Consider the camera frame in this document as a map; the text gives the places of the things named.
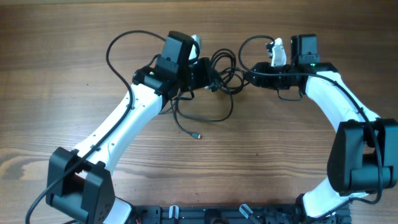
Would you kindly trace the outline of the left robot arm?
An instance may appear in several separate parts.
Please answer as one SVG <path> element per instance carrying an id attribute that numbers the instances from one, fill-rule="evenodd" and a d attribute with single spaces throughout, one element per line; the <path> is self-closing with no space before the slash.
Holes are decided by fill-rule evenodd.
<path id="1" fill-rule="evenodd" d="M 165 105 L 209 83 L 197 35 L 171 31 L 162 52 L 138 69 L 125 98 L 72 150 L 50 156 L 45 202 L 74 223 L 140 223 L 142 212 L 115 195 L 112 174 L 125 150 Z"/>

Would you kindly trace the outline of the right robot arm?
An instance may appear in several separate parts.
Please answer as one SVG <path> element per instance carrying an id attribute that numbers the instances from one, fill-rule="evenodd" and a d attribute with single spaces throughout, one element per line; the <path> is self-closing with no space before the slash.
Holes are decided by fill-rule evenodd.
<path id="1" fill-rule="evenodd" d="M 281 39 L 268 38 L 270 60 L 244 73 L 252 85 L 275 91 L 296 86 L 313 100 L 335 130 L 326 178 L 293 204 L 264 209 L 266 223 L 349 223 L 353 202 L 377 204 L 397 184 L 397 121 L 368 109 L 344 84 L 338 69 L 322 62 L 314 34 L 295 35 L 286 55 Z"/>

